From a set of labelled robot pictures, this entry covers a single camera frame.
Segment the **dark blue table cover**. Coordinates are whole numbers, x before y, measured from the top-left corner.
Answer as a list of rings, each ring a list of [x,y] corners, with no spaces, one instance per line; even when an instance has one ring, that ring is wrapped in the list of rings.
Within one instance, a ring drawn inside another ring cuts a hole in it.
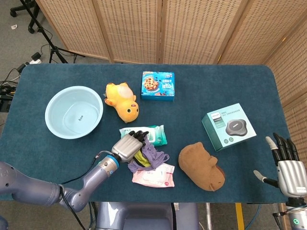
[[[253,171],[276,179],[277,171],[265,137],[277,133],[289,138],[272,71],[264,65],[141,65],[141,64],[38,64],[23,69],[0,137],[0,161],[22,173],[62,183],[84,173],[93,157],[110,150],[125,123],[113,107],[104,106],[99,125],[89,135],[62,139],[45,123],[50,99],[70,86],[86,86],[105,93],[110,82],[126,82],[140,96],[144,71],[173,72],[175,97],[168,102],[138,99],[140,113],[132,127],[164,125],[174,165],[173,188],[150,188],[132,182],[127,165],[120,165],[92,194],[93,201],[114,202],[221,202],[283,203],[279,189],[262,183]],[[202,125],[206,113],[239,103],[256,136],[216,152]],[[197,187],[178,165],[187,145],[201,142],[218,159],[225,184],[215,192]]]

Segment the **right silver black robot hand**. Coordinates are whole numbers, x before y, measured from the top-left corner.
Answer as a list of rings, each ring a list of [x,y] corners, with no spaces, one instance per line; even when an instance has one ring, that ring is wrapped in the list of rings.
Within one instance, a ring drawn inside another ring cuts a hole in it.
[[[277,180],[262,175],[254,170],[254,175],[263,183],[279,188],[281,193],[289,198],[307,196],[307,171],[298,156],[296,145],[291,139],[284,139],[273,133],[275,140],[266,136],[277,170]]]

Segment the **green wet wipes pack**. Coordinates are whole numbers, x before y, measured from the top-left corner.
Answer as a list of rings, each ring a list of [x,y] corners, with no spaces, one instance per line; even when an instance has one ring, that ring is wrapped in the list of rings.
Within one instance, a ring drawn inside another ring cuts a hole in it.
[[[119,130],[120,136],[123,137],[125,134],[128,134],[131,131],[148,131],[149,134],[147,138],[151,144],[155,147],[162,146],[167,144],[167,139],[165,135],[164,125],[160,126],[142,126],[142,127],[125,127]]]

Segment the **blue cookie box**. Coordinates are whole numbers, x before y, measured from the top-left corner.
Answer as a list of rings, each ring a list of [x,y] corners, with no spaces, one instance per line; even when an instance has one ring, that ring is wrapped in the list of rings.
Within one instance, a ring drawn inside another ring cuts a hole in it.
[[[141,99],[173,101],[175,74],[173,72],[144,71],[142,73]]]

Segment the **yellow plush toy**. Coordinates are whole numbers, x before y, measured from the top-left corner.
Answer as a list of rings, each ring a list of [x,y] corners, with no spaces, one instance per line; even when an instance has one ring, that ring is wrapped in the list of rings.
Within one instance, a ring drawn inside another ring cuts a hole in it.
[[[108,83],[104,101],[107,105],[115,108],[118,116],[125,123],[136,120],[139,115],[140,110],[136,102],[136,95],[126,82],[118,85]]]

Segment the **pink wet wipes pack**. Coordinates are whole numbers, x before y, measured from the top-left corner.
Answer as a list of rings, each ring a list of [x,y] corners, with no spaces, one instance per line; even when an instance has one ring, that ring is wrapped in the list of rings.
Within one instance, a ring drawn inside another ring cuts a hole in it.
[[[133,174],[132,182],[153,188],[174,187],[173,173],[175,167],[166,163],[161,164],[154,170],[138,170]]]

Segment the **wicker folding screen panel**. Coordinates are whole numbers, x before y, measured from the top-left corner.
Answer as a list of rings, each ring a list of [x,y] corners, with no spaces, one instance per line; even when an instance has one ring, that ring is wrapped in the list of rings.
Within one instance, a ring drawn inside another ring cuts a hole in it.
[[[283,41],[266,65],[274,74],[282,104],[307,88],[307,21]]]
[[[219,64],[262,64],[305,13],[307,0],[251,0]]]
[[[307,98],[283,110],[291,140],[300,160],[307,165]]]
[[[213,64],[245,0],[165,0],[160,62]]]
[[[69,51],[113,62],[93,0],[36,0],[36,2]]]
[[[163,0],[92,2],[112,62],[159,62]]]

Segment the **black tripod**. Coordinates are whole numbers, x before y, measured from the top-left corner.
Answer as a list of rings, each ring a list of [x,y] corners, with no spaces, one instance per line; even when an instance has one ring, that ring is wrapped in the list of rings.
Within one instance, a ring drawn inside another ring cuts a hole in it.
[[[52,43],[51,38],[46,34],[46,29],[37,20],[38,13],[40,11],[38,4],[36,3],[35,0],[30,0],[30,1],[32,1],[34,3],[34,10],[33,11],[30,10],[30,5],[31,5],[30,3],[26,3],[25,0],[20,0],[22,5],[24,6],[24,8],[27,10],[28,14],[31,16],[31,19],[32,19],[31,22],[34,22],[37,25],[38,32],[41,33],[44,36],[44,38],[48,42],[48,45],[50,46],[49,63],[51,63],[51,61],[53,60],[54,54],[56,54],[58,56],[58,58],[60,59],[60,61],[62,63],[68,63],[68,61],[65,59],[65,57],[61,54],[61,51],[72,54],[72,56],[74,58],[73,63],[75,63],[77,56],[81,56],[81,57],[84,58],[85,56],[82,55],[82,54],[78,54],[78,53],[57,47]]]

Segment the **silver metal table leg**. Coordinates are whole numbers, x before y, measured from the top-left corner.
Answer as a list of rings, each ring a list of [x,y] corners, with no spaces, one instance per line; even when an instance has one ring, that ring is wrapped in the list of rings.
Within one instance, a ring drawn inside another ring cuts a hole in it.
[[[205,203],[207,230],[212,230],[212,217],[210,203]]]

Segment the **black office chair base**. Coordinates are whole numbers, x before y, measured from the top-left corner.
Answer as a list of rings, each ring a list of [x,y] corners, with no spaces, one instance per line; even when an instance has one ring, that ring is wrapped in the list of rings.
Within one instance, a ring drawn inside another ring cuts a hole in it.
[[[33,16],[35,18],[37,18],[38,13],[40,11],[40,8],[39,8],[38,4],[36,3],[36,1],[35,0],[24,0],[24,2],[26,3],[28,8],[34,8]],[[16,12],[17,11],[22,11],[22,10],[26,10],[26,8],[23,5],[18,6],[18,7],[13,7],[13,8],[10,9],[10,15],[12,17],[16,17],[17,16]],[[32,19],[30,21],[29,25],[28,25],[28,32],[31,33],[31,34],[33,34],[35,32],[34,29],[33,29],[34,24],[35,24],[35,22]]]

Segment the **yellow floor tape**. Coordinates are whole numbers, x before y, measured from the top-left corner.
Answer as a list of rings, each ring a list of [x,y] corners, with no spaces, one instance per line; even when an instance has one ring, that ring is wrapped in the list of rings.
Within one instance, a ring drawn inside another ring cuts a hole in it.
[[[242,204],[235,203],[235,208],[236,208],[236,219],[237,219],[238,230],[245,230]]]

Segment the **light blue plastic basin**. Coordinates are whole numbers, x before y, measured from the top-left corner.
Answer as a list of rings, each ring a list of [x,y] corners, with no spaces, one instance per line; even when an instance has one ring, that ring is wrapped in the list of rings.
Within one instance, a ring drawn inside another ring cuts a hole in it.
[[[55,94],[45,110],[49,131],[63,139],[77,139],[91,133],[103,116],[103,102],[96,91],[71,86]]]

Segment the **brown plush toy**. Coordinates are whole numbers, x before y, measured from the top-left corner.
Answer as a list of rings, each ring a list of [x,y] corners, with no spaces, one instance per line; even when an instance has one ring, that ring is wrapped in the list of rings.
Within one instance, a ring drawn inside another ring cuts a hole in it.
[[[225,173],[217,165],[218,159],[210,155],[201,142],[185,146],[179,153],[178,163],[193,183],[205,191],[217,191],[225,183]]]

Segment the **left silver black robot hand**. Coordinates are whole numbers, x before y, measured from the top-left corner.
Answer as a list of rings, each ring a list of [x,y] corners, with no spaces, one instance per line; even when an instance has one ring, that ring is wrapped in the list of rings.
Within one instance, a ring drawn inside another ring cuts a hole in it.
[[[148,131],[131,131],[125,134],[111,149],[111,153],[120,158],[121,162],[129,162],[134,155],[145,146]]]

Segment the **purple cloth with yellow trim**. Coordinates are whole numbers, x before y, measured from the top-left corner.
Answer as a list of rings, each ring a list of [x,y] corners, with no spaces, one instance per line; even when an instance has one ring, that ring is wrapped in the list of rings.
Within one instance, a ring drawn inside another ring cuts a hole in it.
[[[137,171],[151,171],[168,160],[168,154],[165,154],[163,151],[157,151],[154,145],[146,140],[145,146],[138,150],[128,163],[128,168],[132,173]]]

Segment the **light teal speaker box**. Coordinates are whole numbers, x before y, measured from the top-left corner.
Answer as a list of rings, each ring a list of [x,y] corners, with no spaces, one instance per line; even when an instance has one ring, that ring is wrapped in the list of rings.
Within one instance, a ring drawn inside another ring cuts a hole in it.
[[[215,151],[257,135],[239,103],[206,113],[201,122]]]

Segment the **grey-blue robot torso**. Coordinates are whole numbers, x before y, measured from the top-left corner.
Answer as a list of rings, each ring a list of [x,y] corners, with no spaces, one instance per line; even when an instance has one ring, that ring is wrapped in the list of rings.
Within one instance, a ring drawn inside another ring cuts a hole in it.
[[[199,230],[195,203],[101,202],[95,230]]]

